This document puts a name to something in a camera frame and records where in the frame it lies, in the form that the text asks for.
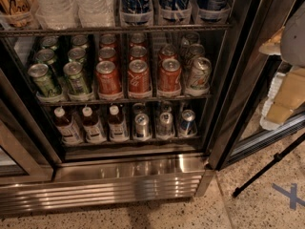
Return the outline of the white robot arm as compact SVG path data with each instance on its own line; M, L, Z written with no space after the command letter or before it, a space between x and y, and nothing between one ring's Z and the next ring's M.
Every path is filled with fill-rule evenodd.
M259 51L279 55L292 66L287 73L276 73L268 91L260 126L275 130L305 102L305 2Z

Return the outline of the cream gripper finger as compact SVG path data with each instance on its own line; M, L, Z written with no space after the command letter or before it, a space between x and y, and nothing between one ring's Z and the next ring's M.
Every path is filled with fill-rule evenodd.
M284 27L279 29L270 39L264 42L258 50L267 55L281 55L280 42L283 31Z
M287 73L276 73L263 105L260 126L275 130L305 102L305 69L293 66Z

